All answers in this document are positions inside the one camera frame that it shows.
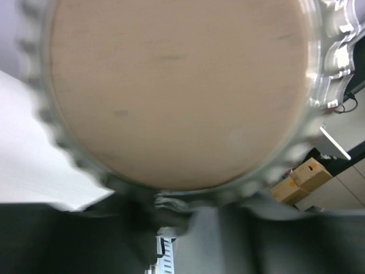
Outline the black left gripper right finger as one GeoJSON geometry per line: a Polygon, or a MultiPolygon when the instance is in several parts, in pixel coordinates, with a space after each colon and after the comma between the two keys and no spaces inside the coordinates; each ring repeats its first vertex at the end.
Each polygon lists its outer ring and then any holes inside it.
{"type": "Polygon", "coordinates": [[[176,273],[363,273],[364,214],[271,219],[256,208],[207,208],[176,241],[176,273]]]}

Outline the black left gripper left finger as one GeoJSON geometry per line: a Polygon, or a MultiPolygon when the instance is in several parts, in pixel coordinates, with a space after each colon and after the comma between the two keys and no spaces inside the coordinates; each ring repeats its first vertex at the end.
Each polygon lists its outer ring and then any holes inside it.
{"type": "Polygon", "coordinates": [[[156,262],[156,235],[134,202],[1,205],[2,273],[144,273],[156,262]]]}

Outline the cream ribbed cup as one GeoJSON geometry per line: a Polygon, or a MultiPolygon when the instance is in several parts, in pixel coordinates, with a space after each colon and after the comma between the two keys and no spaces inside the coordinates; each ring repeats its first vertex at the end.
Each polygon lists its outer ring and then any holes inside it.
{"type": "Polygon", "coordinates": [[[252,196],[322,137],[358,1],[19,1],[22,79],[101,185],[178,213],[252,196]]]}

